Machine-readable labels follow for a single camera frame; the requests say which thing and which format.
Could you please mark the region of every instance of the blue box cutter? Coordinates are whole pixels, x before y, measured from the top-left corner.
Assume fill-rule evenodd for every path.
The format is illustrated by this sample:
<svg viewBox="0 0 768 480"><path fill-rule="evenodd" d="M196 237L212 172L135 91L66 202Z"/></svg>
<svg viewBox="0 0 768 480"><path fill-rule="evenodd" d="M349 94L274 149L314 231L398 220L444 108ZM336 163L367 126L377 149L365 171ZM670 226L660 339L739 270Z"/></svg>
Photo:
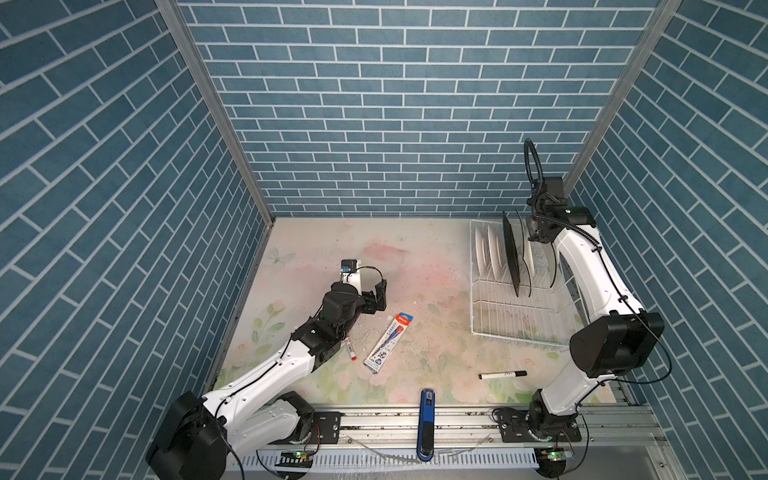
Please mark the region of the blue box cutter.
<svg viewBox="0 0 768 480"><path fill-rule="evenodd" d="M435 454L435 391L431 389L422 390L416 454L422 462L429 462Z"/></svg>

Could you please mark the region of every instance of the brick wall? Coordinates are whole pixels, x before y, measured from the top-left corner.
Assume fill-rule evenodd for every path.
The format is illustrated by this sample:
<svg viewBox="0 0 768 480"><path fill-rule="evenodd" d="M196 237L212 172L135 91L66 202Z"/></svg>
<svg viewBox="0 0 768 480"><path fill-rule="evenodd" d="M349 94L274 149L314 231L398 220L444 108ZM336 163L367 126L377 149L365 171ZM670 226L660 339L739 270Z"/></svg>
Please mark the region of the brick wall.
<svg viewBox="0 0 768 480"><path fill-rule="evenodd" d="M143 478L263 222L152 0L0 24L0 478Z"/></svg>
<svg viewBox="0 0 768 480"><path fill-rule="evenodd" d="M523 137L568 171L657 0L181 3L277 215L477 216Z"/></svg>
<svg viewBox="0 0 768 480"><path fill-rule="evenodd" d="M684 0L573 197L667 321L672 379L637 393L689 478L766 477L766 25L763 0Z"/></svg>

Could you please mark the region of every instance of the whiteboard marker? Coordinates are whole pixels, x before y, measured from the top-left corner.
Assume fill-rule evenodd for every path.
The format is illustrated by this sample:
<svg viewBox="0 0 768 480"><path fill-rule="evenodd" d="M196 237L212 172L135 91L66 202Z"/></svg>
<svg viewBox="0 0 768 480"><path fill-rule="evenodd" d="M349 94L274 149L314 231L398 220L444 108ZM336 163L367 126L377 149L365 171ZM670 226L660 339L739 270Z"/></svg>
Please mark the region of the whiteboard marker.
<svg viewBox="0 0 768 480"><path fill-rule="evenodd" d="M357 355L355 355L355 350L352 350L352 342L349 341L348 336L344 339L344 345L346 345L346 351L349 353L350 359L357 360Z"/></svg>
<svg viewBox="0 0 768 480"><path fill-rule="evenodd" d="M516 370L514 372L494 372L494 373L481 373L478 375L480 380L500 379L506 376L526 376L528 372L525 370Z"/></svg>

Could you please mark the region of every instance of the floral tablecloth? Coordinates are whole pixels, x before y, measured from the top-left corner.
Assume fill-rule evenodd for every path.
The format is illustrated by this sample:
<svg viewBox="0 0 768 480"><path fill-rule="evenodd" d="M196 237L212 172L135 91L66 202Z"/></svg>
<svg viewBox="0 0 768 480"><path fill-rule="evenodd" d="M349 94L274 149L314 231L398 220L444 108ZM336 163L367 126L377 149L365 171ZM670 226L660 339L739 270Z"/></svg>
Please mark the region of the floral tablecloth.
<svg viewBox="0 0 768 480"><path fill-rule="evenodd" d="M469 220L279 218L235 329L217 385L275 352L313 315L339 279L342 259L378 267L388 281L387 310L361 315L344 350L293 384L313 404L419 402L424 388L449 403L528 402L561 370L568 351L472 335L469 328ZM379 281L362 271L363 287ZM362 361L399 312L414 320L377 375ZM517 379L480 380L480 372L527 370ZM615 402L598 389L589 402Z"/></svg>

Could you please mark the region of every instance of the dish rack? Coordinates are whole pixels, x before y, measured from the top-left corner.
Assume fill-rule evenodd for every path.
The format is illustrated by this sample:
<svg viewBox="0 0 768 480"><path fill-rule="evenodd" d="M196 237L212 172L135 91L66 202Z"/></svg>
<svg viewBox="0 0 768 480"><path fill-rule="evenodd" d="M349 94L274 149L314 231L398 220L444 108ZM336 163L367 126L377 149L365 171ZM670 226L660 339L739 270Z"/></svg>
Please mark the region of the dish rack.
<svg viewBox="0 0 768 480"><path fill-rule="evenodd" d="M571 335L588 324L588 314L581 299L571 269L562 258L557 258L554 283L550 274L550 262L554 259L551 244L528 241L528 229L515 213L508 215L515 246L517 247L520 272L519 295L515 295L511 275L507 267L504 233L501 221L471 220L470 237L470 327L475 335L548 347L568 347ZM497 279L492 269L481 276L477 261L475 229L481 229L488 238L488 228L499 238L499 258L502 274ZM524 260L524 243L530 245L531 255ZM532 257L529 276L527 263Z"/></svg>

